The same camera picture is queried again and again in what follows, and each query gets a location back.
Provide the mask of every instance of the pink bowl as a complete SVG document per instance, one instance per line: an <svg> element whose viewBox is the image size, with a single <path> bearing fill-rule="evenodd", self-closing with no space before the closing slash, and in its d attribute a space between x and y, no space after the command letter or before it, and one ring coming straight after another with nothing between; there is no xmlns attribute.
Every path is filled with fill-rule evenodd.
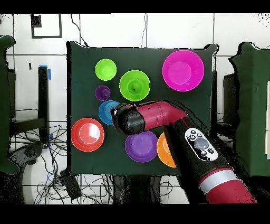
<svg viewBox="0 0 270 224"><path fill-rule="evenodd" d="M164 81L176 91L190 91L197 87L204 77L204 72L201 58L188 50L170 54L162 67Z"/></svg>

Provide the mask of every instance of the dark green table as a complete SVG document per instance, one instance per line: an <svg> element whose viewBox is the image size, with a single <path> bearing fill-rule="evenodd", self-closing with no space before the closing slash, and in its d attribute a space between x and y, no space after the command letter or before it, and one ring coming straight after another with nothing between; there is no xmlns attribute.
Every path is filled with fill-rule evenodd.
<svg viewBox="0 0 270 224"><path fill-rule="evenodd" d="M162 99L181 101L209 127L211 65L212 55L217 50L217 46L212 44L205 49L192 50L204 62L205 75L200 85L188 92L177 92L170 89L162 77L162 65L166 57L179 49L84 48L75 42L70 42L70 48L71 125L81 118L91 117L99 121L105 131L102 146L94 152L81 152L71 145L71 174L180 174L177 169L164 165L158 156L148 163L133 161L124 148L127 136L119 134L113 126L108 126L100 120L98 108L102 102L96 99L94 92L97 86L106 85L111 90L110 100L120 103L128 102L120 93L120 78L129 70L141 70L149 77L151 90L147 97L140 102ZM117 74L110 81L102 81L95 75L96 63L104 58L111 59L117 65ZM153 129L152 132L159 137L163 128Z"/></svg>

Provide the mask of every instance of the power strip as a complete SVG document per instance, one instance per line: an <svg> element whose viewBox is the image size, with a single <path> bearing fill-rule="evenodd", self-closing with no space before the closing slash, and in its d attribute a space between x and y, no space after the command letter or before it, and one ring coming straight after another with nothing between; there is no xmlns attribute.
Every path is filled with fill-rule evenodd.
<svg viewBox="0 0 270 224"><path fill-rule="evenodd" d="M71 200L82 196L82 191L75 176L67 175L65 170L61 171L60 175L61 183L66 187L67 194L70 196Z"/></svg>

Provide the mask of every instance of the lime green bowl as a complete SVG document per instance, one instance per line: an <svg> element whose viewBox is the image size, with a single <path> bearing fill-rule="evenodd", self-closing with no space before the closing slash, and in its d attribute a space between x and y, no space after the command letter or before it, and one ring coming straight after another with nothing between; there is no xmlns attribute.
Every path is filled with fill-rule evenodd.
<svg viewBox="0 0 270 224"><path fill-rule="evenodd" d="M109 81L116 75L116 65L110 59L102 59L95 65L95 74L103 81Z"/></svg>
<svg viewBox="0 0 270 224"><path fill-rule="evenodd" d="M139 101L148 95L150 91L150 80L142 71L131 70L122 76L119 88L125 99Z"/></svg>

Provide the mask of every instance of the small purple cup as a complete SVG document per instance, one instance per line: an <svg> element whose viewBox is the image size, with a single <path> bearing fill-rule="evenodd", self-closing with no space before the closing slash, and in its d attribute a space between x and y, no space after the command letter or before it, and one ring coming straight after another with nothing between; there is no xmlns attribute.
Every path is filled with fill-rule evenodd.
<svg viewBox="0 0 270 224"><path fill-rule="evenodd" d="M107 86L98 86L95 90L95 96L100 101L105 101L110 98L111 91Z"/></svg>

